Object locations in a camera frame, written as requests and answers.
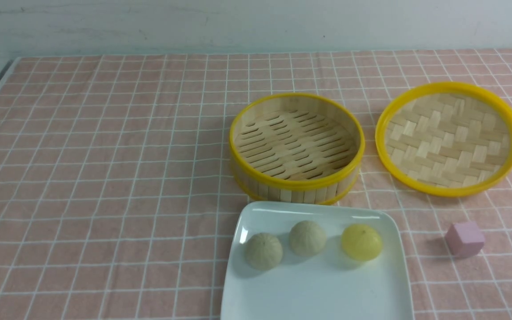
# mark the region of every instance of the white square plate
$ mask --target white square plate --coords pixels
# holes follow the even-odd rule
[[[327,233],[315,257],[295,255],[287,242],[297,222],[312,220]],[[354,263],[341,250],[340,235],[366,223],[382,236],[374,260]],[[244,243],[260,232],[282,241],[278,267],[259,272],[244,260]],[[413,320],[412,295],[398,227],[386,213],[367,209],[282,202],[253,202],[240,214],[222,296],[221,320]]]

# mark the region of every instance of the pink cube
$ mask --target pink cube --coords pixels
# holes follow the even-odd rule
[[[449,251],[456,257],[477,255],[485,245],[485,237],[474,221],[454,223],[445,234]]]

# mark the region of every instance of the woven bamboo lid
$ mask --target woven bamboo lid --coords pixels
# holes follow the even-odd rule
[[[469,195],[510,171],[512,110],[472,85],[429,84],[391,103],[376,144],[383,164],[405,184],[435,195]]]

